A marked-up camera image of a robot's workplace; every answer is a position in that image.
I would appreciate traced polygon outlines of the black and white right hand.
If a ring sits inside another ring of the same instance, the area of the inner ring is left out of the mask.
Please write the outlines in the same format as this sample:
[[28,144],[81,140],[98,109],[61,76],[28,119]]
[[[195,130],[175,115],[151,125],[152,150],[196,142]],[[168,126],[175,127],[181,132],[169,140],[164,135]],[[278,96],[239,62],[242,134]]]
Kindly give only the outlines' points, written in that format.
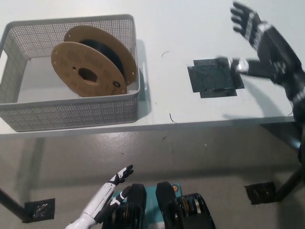
[[292,47],[275,26],[240,2],[230,9],[233,30],[255,50],[257,59],[218,57],[217,62],[236,73],[266,78],[284,88],[294,107],[305,105],[305,72]]

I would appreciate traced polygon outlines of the white and black left hand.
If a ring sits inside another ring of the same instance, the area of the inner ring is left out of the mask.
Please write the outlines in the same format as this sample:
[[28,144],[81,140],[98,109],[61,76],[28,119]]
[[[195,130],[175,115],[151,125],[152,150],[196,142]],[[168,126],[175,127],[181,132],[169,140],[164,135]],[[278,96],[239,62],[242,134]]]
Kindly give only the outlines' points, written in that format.
[[116,173],[108,182],[104,183],[97,193],[92,197],[82,213],[95,218],[96,215],[107,204],[114,193],[114,189],[123,183],[133,173],[133,165],[129,165]]

